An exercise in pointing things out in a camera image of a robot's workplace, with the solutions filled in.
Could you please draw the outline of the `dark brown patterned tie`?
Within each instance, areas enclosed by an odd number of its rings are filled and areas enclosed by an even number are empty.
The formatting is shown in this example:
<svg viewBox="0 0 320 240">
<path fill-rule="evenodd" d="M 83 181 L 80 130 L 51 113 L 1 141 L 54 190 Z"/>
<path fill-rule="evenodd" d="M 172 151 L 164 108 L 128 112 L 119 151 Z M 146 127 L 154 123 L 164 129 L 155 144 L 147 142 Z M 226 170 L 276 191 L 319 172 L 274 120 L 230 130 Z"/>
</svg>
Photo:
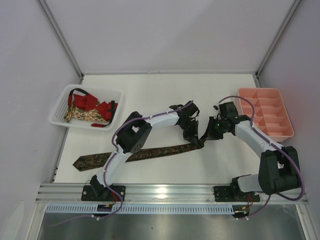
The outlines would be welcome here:
<svg viewBox="0 0 320 240">
<path fill-rule="evenodd" d="M 193 143 L 188 143 L 175 146 L 141 149 L 139 152 L 131 155 L 126 162 L 129 163 L 183 154 L 202 149 L 204 146 L 204 142 L 201 141 L 199 146 L 196 146 Z M 72 165 L 79 172 L 102 168 L 111 155 L 112 152 L 82 155 Z"/>
</svg>

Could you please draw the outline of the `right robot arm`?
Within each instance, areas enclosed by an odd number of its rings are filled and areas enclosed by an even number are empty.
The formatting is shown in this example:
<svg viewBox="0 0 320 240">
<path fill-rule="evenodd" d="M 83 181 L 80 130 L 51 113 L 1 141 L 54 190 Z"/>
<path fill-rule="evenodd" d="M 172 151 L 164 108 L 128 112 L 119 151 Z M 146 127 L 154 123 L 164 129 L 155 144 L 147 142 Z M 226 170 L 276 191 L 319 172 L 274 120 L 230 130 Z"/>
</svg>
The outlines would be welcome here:
<svg viewBox="0 0 320 240">
<path fill-rule="evenodd" d="M 255 126 L 247 115 L 239 115 L 230 101 L 215 105 L 215 115 L 209 118 L 202 139 L 221 140 L 231 133 L 245 142 L 259 157 L 257 174 L 235 177 L 235 185 L 243 193 L 258 192 L 266 195 L 300 188 L 304 189 L 297 150 L 273 141 Z"/>
</svg>

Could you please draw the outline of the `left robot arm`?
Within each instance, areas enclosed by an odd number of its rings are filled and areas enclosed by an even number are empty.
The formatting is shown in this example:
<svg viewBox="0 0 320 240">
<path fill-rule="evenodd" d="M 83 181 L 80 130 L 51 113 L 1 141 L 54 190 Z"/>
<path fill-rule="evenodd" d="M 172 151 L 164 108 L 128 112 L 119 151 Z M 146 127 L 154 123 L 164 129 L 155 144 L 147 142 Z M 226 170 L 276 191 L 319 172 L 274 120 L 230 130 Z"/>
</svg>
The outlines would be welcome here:
<svg viewBox="0 0 320 240">
<path fill-rule="evenodd" d="M 198 137 L 196 117 L 200 113 L 193 101 L 185 105 L 171 105 L 164 112 L 142 116 L 137 111 L 132 112 L 126 121 L 116 130 L 111 143 L 115 150 L 108 157 L 103 169 L 90 180 L 93 194 L 103 200 L 111 191 L 119 168 L 130 156 L 139 152 L 144 146 L 151 131 L 164 127 L 179 126 L 183 130 L 183 139 L 201 149 L 204 143 Z"/>
</svg>

